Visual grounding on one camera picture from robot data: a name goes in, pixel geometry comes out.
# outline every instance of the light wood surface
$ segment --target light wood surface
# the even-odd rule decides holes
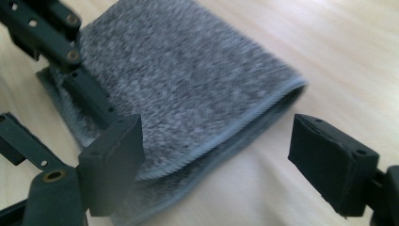
[[[299,70],[300,101],[188,197],[146,225],[368,225],[344,219],[287,160],[293,116],[319,117],[379,152],[382,170],[399,163],[399,2],[396,0],[199,0]],[[115,0],[66,0],[92,21]],[[10,111],[66,163],[76,144],[34,72],[36,63],[0,28],[0,112]],[[0,157],[0,208],[27,196],[39,171]],[[90,225],[111,225],[90,218]]]

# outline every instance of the bolt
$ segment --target bolt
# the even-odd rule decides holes
[[[67,59],[69,61],[75,61],[76,59],[79,58],[79,53],[76,50],[71,50],[68,54],[67,54]]]
[[[67,23],[71,24],[71,25],[75,25],[75,24],[79,23],[79,18],[77,18],[77,16],[75,16],[74,14],[70,14],[67,16]]]

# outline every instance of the folded towel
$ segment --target folded towel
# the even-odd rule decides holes
[[[192,0],[120,0],[82,31],[84,64],[122,116],[142,115],[146,161],[112,217],[135,225],[182,198],[296,100],[305,81]],[[40,80],[82,146],[100,134],[61,87]]]

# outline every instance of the black metal bracket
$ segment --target black metal bracket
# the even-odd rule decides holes
[[[117,110],[107,101],[108,94],[83,68],[70,73],[62,87],[101,129],[108,128],[118,119]]]
[[[58,1],[0,0],[0,22],[14,43],[34,59],[44,55],[65,73],[81,65],[74,43],[80,19]]]
[[[377,169],[378,153],[320,119],[295,115],[288,158],[343,217],[375,212],[371,225],[399,226],[399,166]]]
[[[0,141],[0,154],[11,163],[27,159],[43,170],[32,181],[26,202],[0,211],[0,225],[7,226],[87,225],[87,209],[94,217],[109,216],[144,161],[139,115],[112,123],[80,153],[76,169],[59,160],[9,113],[0,115]]]

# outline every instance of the fluffy fabric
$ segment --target fluffy fabric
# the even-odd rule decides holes
[[[120,115],[142,115],[146,162],[117,225],[173,204],[298,97],[295,71],[192,0],[120,0],[82,31],[85,67]],[[40,79],[83,146],[100,133],[45,70]]]

